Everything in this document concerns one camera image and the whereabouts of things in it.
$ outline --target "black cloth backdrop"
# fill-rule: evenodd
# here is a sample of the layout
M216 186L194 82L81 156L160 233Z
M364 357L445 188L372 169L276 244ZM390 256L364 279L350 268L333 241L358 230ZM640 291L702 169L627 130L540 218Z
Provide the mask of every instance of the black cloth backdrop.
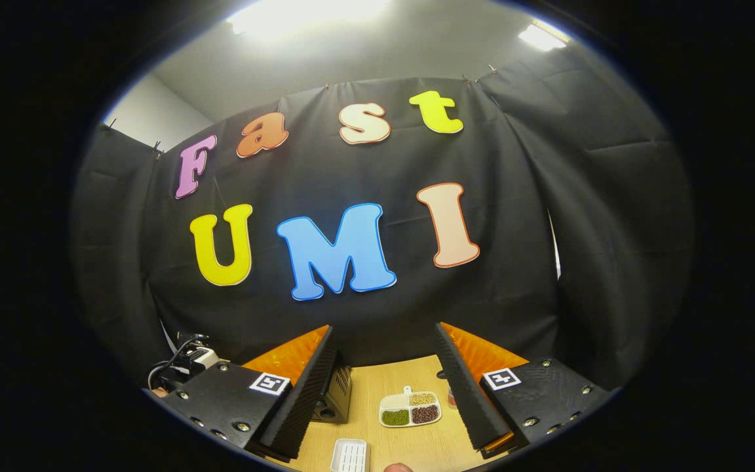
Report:
M90 277L81 276L82 286L92 287L81 289L87 323L140 381L165 356L159 319L169 332L228 341L221 356L236 362L333 325L353 365L431 355L433 325L444 321L522 356L556 355L605 388L618 386L677 310L692 220L667 132L626 84L608 77L569 51L551 51L543 62L515 63L471 83L381 79L284 96L198 132L158 161L143 144L119 150L130 170L125 190L93 182L92 191L76 194L76 218L105 222L79 231L110 231L120 215L128 226L123 244L113 246L117 254L101 253L113 269L98 268L95 254L90 265L77 264ZM423 124L408 99L425 90L455 100L448 115L464 122L461 132L437 134ZM351 146L339 137L338 113L365 102L386 110L392 132L380 143ZM287 140L239 158L243 126L270 111L284 114ZM197 191L177 200L180 152L210 134L218 146ZM93 147L111 143L97 138ZM85 176L108 165L102 158L111 153L90 156ZM480 246L476 260L450 269L433 264L435 231L416 200L417 191L442 182L464 186L465 223ZM189 223L218 216L216 254L228 264L222 214L241 203L254 207L252 270L241 284L214 286L197 268ZM383 207L381 245L397 283L353 292L350 267L342 293L326 288L318 300L297 302L276 226L306 216L333 240L342 212L357 203ZM88 240L75 238L76 260L89 256L89 245L78 246ZM116 295L121 305L107 300Z

